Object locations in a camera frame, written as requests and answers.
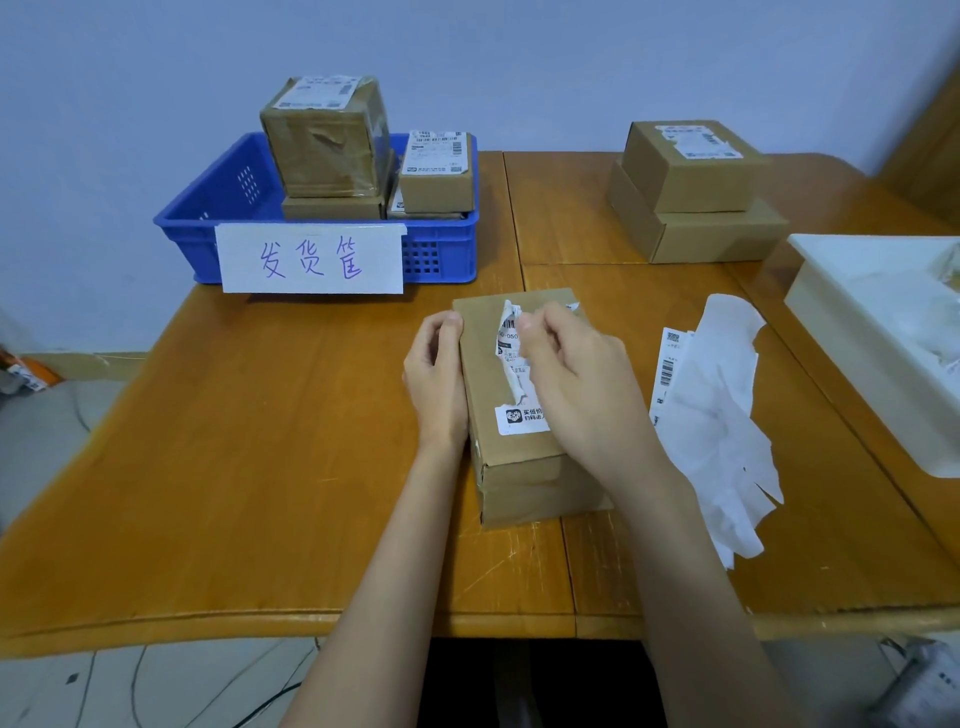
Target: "wire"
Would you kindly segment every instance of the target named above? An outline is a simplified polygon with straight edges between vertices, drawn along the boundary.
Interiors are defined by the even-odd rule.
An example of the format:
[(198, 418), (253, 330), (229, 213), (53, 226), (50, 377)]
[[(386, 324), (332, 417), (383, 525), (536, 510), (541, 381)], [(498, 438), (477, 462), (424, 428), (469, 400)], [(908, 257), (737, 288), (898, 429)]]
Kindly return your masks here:
[(882, 645), (885, 646), (885, 647), (890, 647), (891, 649), (893, 649), (893, 650), (895, 650), (896, 652), (898, 652), (899, 655), (900, 655), (904, 660), (906, 659), (906, 650), (905, 650), (903, 647), (901, 647), (899, 644), (897, 644), (897, 643), (895, 643), (893, 640), (891, 640), (889, 637), (884, 637), (882, 640), (880, 640), (880, 644), (882, 644)]
[[(314, 647), (316, 647), (317, 651), (320, 652), (320, 641), (319, 641), (317, 638), (314, 638), (314, 639), (313, 639), (313, 644), (314, 644)], [(197, 713), (195, 716), (193, 716), (192, 718), (190, 718), (190, 721), (184, 726), (184, 728), (189, 728), (189, 726), (190, 726), (197, 718), (199, 718), (199, 717), (206, 711), (207, 708), (209, 708), (211, 705), (213, 705), (213, 703), (217, 700), (217, 698), (220, 697), (220, 696), (227, 690), (227, 688), (229, 688), (230, 685), (232, 685), (232, 684), (234, 683), (234, 681), (236, 681), (237, 678), (239, 678), (239, 677), (240, 677), (242, 674), (244, 674), (247, 670), (249, 670), (251, 667), (253, 667), (253, 666), (256, 665), (258, 662), (260, 662), (260, 660), (262, 660), (264, 657), (266, 657), (268, 654), (270, 654), (273, 650), (275, 650), (277, 647), (279, 647), (279, 645), (280, 645), (280, 642), (277, 641), (277, 643), (274, 644), (272, 647), (270, 647), (270, 649), (266, 650), (262, 655), (260, 655), (258, 658), (256, 658), (253, 662), (251, 662), (249, 665), (247, 665), (247, 666), (244, 667), (242, 670), (240, 670), (239, 672), (237, 672), (233, 677), (231, 677), (231, 678), (229, 679), (229, 681), (227, 682), (227, 684), (224, 685), (224, 686), (220, 689), (220, 691), (219, 691), (216, 695), (213, 696), (213, 698), (210, 700), (210, 702), (208, 702), (206, 705), (204, 705), (203, 709), (202, 709), (199, 713)], [(136, 712), (136, 680), (137, 680), (137, 678), (138, 678), (139, 675), (140, 675), (140, 665), (143, 663), (143, 656), (147, 653), (147, 647), (148, 647), (148, 646), (149, 646), (149, 645), (146, 645), (146, 644), (145, 644), (145, 645), (143, 645), (143, 649), (140, 650), (140, 657), (137, 658), (136, 667), (133, 668), (133, 678), (132, 678), (131, 681), (130, 681), (130, 707), (131, 707), (131, 712), (132, 712), (132, 714), (133, 714), (133, 723), (136, 725), (136, 728), (143, 728), (143, 724), (140, 722), (140, 717), (139, 717), (139, 715), (138, 715), (137, 712)], [(278, 698), (282, 697), (282, 696), (285, 695), (286, 693), (288, 693), (288, 692), (290, 692), (290, 691), (292, 691), (292, 690), (295, 690), (296, 688), (299, 688), (299, 687), (303, 684), (303, 681), (302, 681), (302, 680), (301, 680), (300, 682), (298, 682), (298, 683), (295, 683), (294, 685), (288, 685), (288, 683), (289, 683), (291, 680), (293, 680), (294, 675), (297, 674), (297, 670), (299, 670), (299, 669), (300, 669), (300, 666), (302, 666), (303, 663), (306, 662), (306, 659), (307, 659), (308, 657), (310, 657), (310, 654), (311, 654), (312, 652), (313, 652), (313, 650), (311, 649), (309, 652), (307, 652), (305, 655), (303, 655), (303, 657), (302, 657), (302, 658), (300, 659), (300, 661), (297, 663), (297, 666), (294, 668), (294, 671), (290, 673), (290, 677), (288, 677), (288, 678), (287, 678), (287, 681), (283, 684), (283, 689), (282, 689), (282, 690), (280, 690), (279, 692), (276, 692), (275, 694), (271, 695), (271, 696), (268, 697), (266, 700), (264, 700), (262, 703), (260, 703), (260, 705), (258, 705), (258, 706), (257, 706), (256, 708), (254, 708), (250, 713), (248, 713), (247, 716), (244, 717), (239, 723), (236, 723), (234, 726), (232, 726), (232, 728), (241, 728), (242, 726), (246, 725), (246, 724), (249, 723), (251, 720), (253, 720), (253, 719), (257, 716), (257, 714), (259, 714), (261, 711), (264, 711), (264, 710), (266, 710), (267, 708), (269, 708), (269, 707), (271, 706), (271, 704), (273, 704), (273, 702), (274, 702), (275, 700), (277, 700)], [(90, 662), (90, 673), (92, 673), (92, 672), (93, 672), (93, 662), (92, 662), (92, 660), (91, 660), (91, 662)], [(89, 674), (87, 675), (86, 680), (87, 680), (87, 687), (89, 688), (89, 684), (90, 684), (90, 682), (89, 682), (89, 681), (90, 681), (90, 675), (89, 675)], [(84, 689), (84, 702), (86, 702), (86, 689)], [(82, 715), (82, 714), (83, 714), (83, 711), (84, 711), (84, 705), (83, 705), (83, 703), (81, 703), (81, 708), (80, 708), (80, 710), (81, 710), (81, 715)], [(74, 728), (79, 728), (79, 726), (80, 726), (80, 717), (78, 716), (78, 717), (77, 717), (77, 725), (76, 725)]]
[[(317, 651), (320, 652), (320, 641), (316, 637), (313, 638), (313, 644), (317, 648)], [(260, 715), (260, 713), (266, 711), (271, 705), (274, 704), (276, 700), (278, 700), (288, 692), (299, 688), (303, 684), (302, 680), (300, 680), (298, 683), (295, 683), (289, 686), (288, 686), (288, 683), (294, 679), (294, 675), (297, 674), (297, 670), (300, 669), (300, 666), (306, 662), (306, 659), (310, 657), (312, 653), (313, 653), (313, 650), (310, 650), (305, 655), (303, 655), (303, 659), (300, 660), (300, 663), (297, 665), (294, 671), (290, 673), (290, 677), (287, 678), (287, 682), (283, 684), (282, 690), (275, 692), (273, 695), (268, 697), (266, 700), (260, 703), (256, 708), (254, 708), (252, 711), (247, 713), (247, 716), (244, 717), (240, 722), (234, 723), (232, 726), (230, 726), (230, 728), (243, 728), (243, 726), (247, 725), (247, 723), (249, 723), (251, 720), (253, 720), (258, 715)]]
[(249, 723), (251, 720), (256, 718), (256, 714), (258, 714), (260, 711), (264, 710), (265, 708), (269, 708), (270, 704), (273, 703), (277, 698), (282, 697), (283, 695), (287, 694), (289, 691), (296, 690), (302, 684), (303, 684), (303, 681), (301, 680), (300, 682), (294, 683), (293, 685), (290, 685), (284, 688), (283, 690), (281, 690), (280, 692), (277, 692), (272, 696), (268, 697), (266, 700), (264, 700), (262, 703), (256, 706), (256, 708), (251, 710), (243, 720), (241, 720), (239, 723), (234, 723), (232, 726), (230, 726), (230, 728), (243, 728), (243, 726), (247, 725), (247, 723)]
[(194, 722), (197, 720), (197, 718), (199, 718), (199, 717), (202, 716), (204, 713), (206, 713), (206, 709), (209, 708), (211, 705), (213, 705), (213, 704), (216, 702), (217, 698), (220, 697), (221, 695), (223, 695), (224, 692), (227, 691), (227, 688), (229, 688), (231, 685), (233, 685), (233, 683), (235, 683), (235, 682), (237, 681), (237, 679), (239, 679), (239, 677), (240, 677), (241, 675), (243, 675), (247, 670), (249, 670), (251, 667), (253, 667), (254, 665), (256, 665), (258, 662), (260, 662), (263, 658), (265, 658), (267, 655), (269, 655), (271, 652), (273, 652), (273, 651), (274, 651), (275, 649), (277, 649), (279, 646), (280, 646), (280, 640), (277, 640), (276, 643), (274, 643), (274, 644), (273, 644), (268, 650), (266, 650), (262, 655), (260, 655), (258, 658), (256, 658), (255, 660), (253, 660), (253, 662), (251, 662), (249, 665), (247, 665), (246, 667), (244, 667), (243, 669), (241, 669), (239, 672), (237, 672), (235, 675), (233, 675), (233, 677), (231, 677), (231, 678), (227, 681), (227, 684), (224, 685), (222, 688), (220, 688), (220, 692), (218, 692), (216, 695), (214, 695), (213, 697), (211, 697), (211, 698), (210, 698), (210, 702), (208, 702), (206, 705), (204, 705), (203, 709), (202, 709), (199, 713), (197, 713), (195, 716), (193, 716), (192, 718), (190, 718), (190, 722), (188, 722), (185, 726), (183, 726), (183, 728), (190, 728), (190, 726), (194, 724)]
[(80, 699), (80, 710), (77, 712), (77, 722), (73, 728), (80, 728), (80, 721), (84, 719), (84, 708), (86, 707), (86, 694), (90, 692), (90, 679), (93, 677), (93, 664), (97, 661), (96, 651), (90, 655), (90, 669), (86, 673), (86, 685), (84, 685), (84, 697)]
[(140, 674), (140, 663), (143, 662), (143, 656), (145, 654), (147, 654), (146, 644), (144, 644), (143, 649), (140, 650), (140, 657), (136, 661), (136, 667), (133, 668), (133, 678), (130, 681), (130, 709), (133, 712), (133, 723), (136, 725), (136, 728), (143, 728), (143, 724), (136, 714), (136, 677)]
[(73, 414), (77, 417), (77, 422), (80, 423), (80, 427), (89, 432), (90, 425), (86, 423), (84, 415), (80, 411), (80, 392), (78, 391), (80, 389), (80, 381), (74, 379), (70, 383), (73, 384), (73, 386), (70, 387), (70, 399), (73, 400)]

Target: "barcode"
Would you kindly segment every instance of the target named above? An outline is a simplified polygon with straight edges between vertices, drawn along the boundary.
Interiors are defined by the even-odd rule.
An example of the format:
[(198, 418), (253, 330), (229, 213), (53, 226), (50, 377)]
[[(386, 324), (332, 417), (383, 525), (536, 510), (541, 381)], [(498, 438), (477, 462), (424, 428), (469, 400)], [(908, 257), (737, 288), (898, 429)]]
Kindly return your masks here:
[(673, 378), (673, 362), (669, 359), (663, 359), (660, 364), (660, 386), (669, 387), (670, 379)]

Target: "wooden table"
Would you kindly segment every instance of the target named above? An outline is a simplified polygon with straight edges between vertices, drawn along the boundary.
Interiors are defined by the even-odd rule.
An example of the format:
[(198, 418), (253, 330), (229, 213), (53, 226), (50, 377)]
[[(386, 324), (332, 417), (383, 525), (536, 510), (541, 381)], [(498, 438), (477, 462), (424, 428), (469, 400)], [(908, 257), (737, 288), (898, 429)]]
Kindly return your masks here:
[[(522, 290), (503, 155), (480, 272), (402, 301), (197, 286), (84, 451), (0, 540), (0, 654), (328, 632), (413, 461), (420, 320)], [(573, 637), (559, 521), (481, 533), (465, 458), (436, 630)]]
[[(624, 340), (648, 400), (662, 328), (695, 328), (710, 293), (746, 291), (769, 322), (756, 340), (754, 419), (773, 442), (786, 504), (757, 529), (766, 551), (731, 574), (758, 634), (960, 626), (960, 483), (922, 473), (786, 309), (800, 258), (784, 244), (765, 265), (645, 265), (604, 199), (613, 158), (506, 155), (524, 280), (571, 286), (592, 322)], [(761, 194), (795, 231), (947, 234), (839, 159), (774, 161)], [(563, 523), (577, 634), (639, 636), (611, 516)]]
[[(328, 631), (413, 458), (399, 373), (420, 319), (453, 298), (556, 285), (624, 339), (648, 394), (660, 329), (694, 327), (709, 293), (743, 285), (770, 322), (755, 418), (786, 504), (760, 525), (766, 552), (732, 573), (762, 636), (960, 624), (956, 541), (931, 533), (909, 478), (864, 449), (889, 448), (885, 430), (789, 325), (780, 268), (642, 265), (603, 201), (611, 160), (483, 153), (467, 286), (388, 301), (194, 289), (84, 451), (0, 540), (0, 655)], [(790, 156), (771, 202), (825, 230), (850, 210), (869, 217), (874, 203), (837, 182), (841, 167), (873, 188), (830, 158)], [(876, 214), (919, 219), (888, 203)], [(948, 489), (910, 482), (946, 529)], [(465, 462), (437, 634), (640, 633), (610, 514), (483, 533), (476, 505)]]

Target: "white paper sign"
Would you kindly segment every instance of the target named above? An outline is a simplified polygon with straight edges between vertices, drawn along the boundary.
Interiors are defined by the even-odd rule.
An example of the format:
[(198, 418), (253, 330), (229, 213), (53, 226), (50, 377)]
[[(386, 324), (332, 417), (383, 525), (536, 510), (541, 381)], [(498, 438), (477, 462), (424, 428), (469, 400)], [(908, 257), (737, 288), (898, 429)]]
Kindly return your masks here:
[(713, 133), (710, 127), (685, 124), (660, 125), (657, 129), (686, 159), (743, 159), (743, 155)]
[(223, 223), (225, 293), (403, 293), (402, 223)]
[(360, 84), (359, 76), (304, 76), (280, 96), (274, 109), (343, 109)]
[(466, 132), (410, 132), (404, 175), (461, 175), (468, 168)]

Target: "cardboard box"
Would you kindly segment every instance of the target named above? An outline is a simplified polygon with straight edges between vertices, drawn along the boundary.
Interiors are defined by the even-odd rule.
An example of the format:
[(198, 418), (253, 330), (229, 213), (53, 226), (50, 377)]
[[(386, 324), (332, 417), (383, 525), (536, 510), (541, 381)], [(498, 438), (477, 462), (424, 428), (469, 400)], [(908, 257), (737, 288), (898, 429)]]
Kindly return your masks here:
[(635, 121), (623, 168), (654, 212), (746, 210), (769, 160), (717, 121)]
[(790, 224), (759, 198), (745, 212), (652, 212), (618, 161), (607, 200), (651, 263), (762, 260), (790, 232)]
[[(500, 315), (508, 299), (531, 312), (547, 301), (576, 301), (569, 288), (562, 288), (453, 302), (454, 310), (464, 317), (460, 354), (481, 523), (499, 528), (611, 508), (599, 483), (566, 454), (552, 432), (499, 432), (494, 409), (515, 401), (495, 352)], [(584, 316), (583, 308), (576, 314)]]
[[(388, 169), (393, 170), (394, 152)], [(280, 204), (284, 220), (384, 220), (390, 175), (381, 183), (376, 197), (285, 197)]]
[(410, 132), (397, 184), (406, 212), (473, 210), (473, 135)]
[[(350, 81), (319, 81), (331, 78)], [(338, 102), (327, 101), (322, 83), (311, 91), (315, 80), (290, 79), (260, 112), (284, 190), (289, 197), (376, 197), (391, 153), (379, 84), (365, 76), (341, 109), (316, 109)]]
[(399, 184), (394, 185), (387, 204), (387, 218), (390, 220), (463, 220), (466, 216), (464, 212), (407, 212)]

